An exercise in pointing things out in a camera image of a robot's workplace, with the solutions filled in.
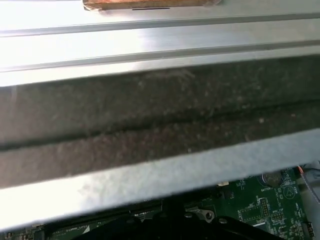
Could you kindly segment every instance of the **metal panel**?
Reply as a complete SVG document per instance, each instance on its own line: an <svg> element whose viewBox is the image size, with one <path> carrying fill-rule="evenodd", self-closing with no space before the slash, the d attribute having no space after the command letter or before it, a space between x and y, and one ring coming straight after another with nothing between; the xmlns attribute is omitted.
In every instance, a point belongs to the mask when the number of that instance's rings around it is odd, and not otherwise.
<svg viewBox="0 0 320 240"><path fill-rule="evenodd" d="M319 54L319 4L89 12L78 0L2 1L0 86Z"/></svg>
<svg viewBox="0 0 320 240"><path fill-rule="evenodd" d="M311 162L320 129L0 190L1 229L114 208Z"/></svg>

